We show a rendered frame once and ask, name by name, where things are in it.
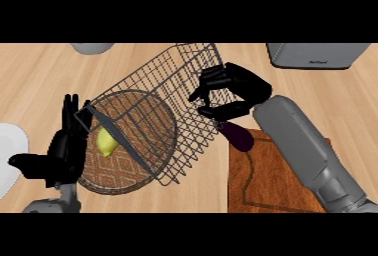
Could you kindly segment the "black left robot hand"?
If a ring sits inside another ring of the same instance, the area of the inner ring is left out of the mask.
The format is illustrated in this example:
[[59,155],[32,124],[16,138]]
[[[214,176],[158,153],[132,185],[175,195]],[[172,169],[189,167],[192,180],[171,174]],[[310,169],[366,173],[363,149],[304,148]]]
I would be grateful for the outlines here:
[[81,177],[85,162],[85,127],[91,126],[93,114],[78,110],[78,95],[65,95],[62,128],[56,131],[45,155],[19,153],[7,163],[19,169],[26,179],[42,179],[45,187],[73,184]]

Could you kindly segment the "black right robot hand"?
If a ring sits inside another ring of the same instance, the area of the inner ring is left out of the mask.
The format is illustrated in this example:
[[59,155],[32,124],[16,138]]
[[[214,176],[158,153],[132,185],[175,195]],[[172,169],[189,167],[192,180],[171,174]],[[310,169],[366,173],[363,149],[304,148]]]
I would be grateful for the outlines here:
[[[220,89],[227,89],[242,100],[211,107],[209,92]],[[200,98],[205,105],[197,108],[197,113],[224,122],[248,115],[251,108],[270,98],[271,91],[271,85],[249,70],[227,62],[202,70],[199,87],[190,94],[189,101]]]

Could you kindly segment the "dark purple eggplant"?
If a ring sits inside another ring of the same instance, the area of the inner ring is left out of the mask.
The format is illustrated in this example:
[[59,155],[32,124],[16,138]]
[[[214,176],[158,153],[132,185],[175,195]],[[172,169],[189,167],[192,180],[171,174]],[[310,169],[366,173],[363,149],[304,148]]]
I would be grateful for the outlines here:
[[218,122],[217,130],[240,152],[248,152],[252,149],[254,137],[243,127],[231,122]]

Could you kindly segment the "brown wooden cutting board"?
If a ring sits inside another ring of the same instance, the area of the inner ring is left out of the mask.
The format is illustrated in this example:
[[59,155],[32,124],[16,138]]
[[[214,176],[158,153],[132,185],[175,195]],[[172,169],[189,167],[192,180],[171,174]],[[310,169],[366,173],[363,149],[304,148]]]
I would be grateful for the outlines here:
[[254,147],[228,146],[227,211],[249,213],[323,213],[314,195],[301,186],[270,137],[249,130]]

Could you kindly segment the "yellow lemon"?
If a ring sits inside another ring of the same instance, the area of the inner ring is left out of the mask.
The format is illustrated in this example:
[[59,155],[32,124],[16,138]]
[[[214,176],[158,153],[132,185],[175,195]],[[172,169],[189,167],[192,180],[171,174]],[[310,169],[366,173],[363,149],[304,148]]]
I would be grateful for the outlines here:
[[109,157],[118,147],[118,142],[112,138],[104,128],[101,128],[97,132],[96,146],[103,157]]

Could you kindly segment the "white rounded object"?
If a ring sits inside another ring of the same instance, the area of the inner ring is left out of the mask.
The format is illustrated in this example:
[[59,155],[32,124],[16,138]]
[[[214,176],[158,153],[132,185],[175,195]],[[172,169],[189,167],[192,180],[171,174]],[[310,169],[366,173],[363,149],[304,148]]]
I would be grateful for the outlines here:
[[0,199],[11,189],[19,170],[8,164],[13,155],[26,153],[29,149],[28,136],[23,129],[11,123],[0,123]]

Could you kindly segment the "round patterned woven placemat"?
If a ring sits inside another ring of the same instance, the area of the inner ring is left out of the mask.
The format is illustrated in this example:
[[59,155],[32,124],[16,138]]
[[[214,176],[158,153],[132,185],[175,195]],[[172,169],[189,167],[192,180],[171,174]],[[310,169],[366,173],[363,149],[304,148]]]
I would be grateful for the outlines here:
[[110,93],[93,107],[113,119],[124,138],[155,174],[153,177],[143,169],[122,146],[116,147],[109,157],[101,156],[96,137],[103,126],[97,118],[93,118],[78,183],[94,193],[119,195],[140,189],[155,178],[162,177],[175,151],[177,122],[161,97],[141,90]]

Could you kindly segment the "grey box appliance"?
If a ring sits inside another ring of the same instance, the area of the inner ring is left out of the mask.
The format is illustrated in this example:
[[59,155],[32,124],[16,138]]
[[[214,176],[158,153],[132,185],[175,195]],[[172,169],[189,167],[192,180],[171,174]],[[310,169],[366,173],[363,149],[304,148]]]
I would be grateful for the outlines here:
[[270,63],[289,69],[347,69],[369,43],[267,43]]

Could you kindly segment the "pale grey round object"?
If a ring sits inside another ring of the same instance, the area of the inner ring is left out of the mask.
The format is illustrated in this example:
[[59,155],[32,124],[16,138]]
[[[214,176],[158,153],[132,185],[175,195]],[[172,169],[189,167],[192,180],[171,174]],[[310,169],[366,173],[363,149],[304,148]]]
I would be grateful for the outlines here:
[[112,43],[72,43],[73,50],[84,55],[96,55],[106,52],[113,44]]

